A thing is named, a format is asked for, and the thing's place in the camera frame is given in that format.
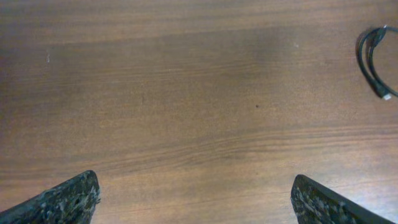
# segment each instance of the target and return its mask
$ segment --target black cable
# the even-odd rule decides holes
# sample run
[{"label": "black cable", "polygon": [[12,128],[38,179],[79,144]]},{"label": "black cable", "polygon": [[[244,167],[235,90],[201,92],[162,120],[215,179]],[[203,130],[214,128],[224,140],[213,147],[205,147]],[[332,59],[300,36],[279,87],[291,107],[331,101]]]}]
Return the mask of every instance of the black cable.
[{"label": "black cable", "polygon": [[[373,88],[373,90],[376,92],[376,94],[385,100],[389,100],[391,98],[391,94],[394,96],[398,97],[398,92],[393,90],[391,87],[389,87],[387,84],[383,82],[383,80],[380,78],[380,76],[377,74],[376,69],[374,68],[373,64],[373,52],[376,46],[381,42],[381,40],[384,38],[385,34],[387,31],[393,31],[398,33],[398,29],[394,27],[380,27],[380,28],[375,28],[373,30],[370,30],[369,32],[365,33],[361,38],[359,38],[359,44],[357,48],[357,58],[358,58],[358,64],[359,67],[369,82],[370,86]],[[363,51],[363,46],[365,42],[368,42],[368,45],[366,47],[366,62],[368,63],[369,70],[371,74],[368,73],[366,70],[364,61],[363,61],[363,56],[362,56],[362,51]]]}]

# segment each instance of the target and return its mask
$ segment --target brown wooden surface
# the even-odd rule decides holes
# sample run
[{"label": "brown wooden surface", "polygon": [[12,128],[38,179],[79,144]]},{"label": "brown wooden surface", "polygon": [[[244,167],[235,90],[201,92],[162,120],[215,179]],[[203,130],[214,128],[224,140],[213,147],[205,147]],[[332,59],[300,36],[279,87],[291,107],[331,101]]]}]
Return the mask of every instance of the brown wooden surface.
[{"label": "brown wooden surface", "polygon": [[[295,223],[305,174],[398,222],[395,0],[3,0],[0,210],[87,169],[92,223]],[[376,50],[398,87],[398,36]]]}]

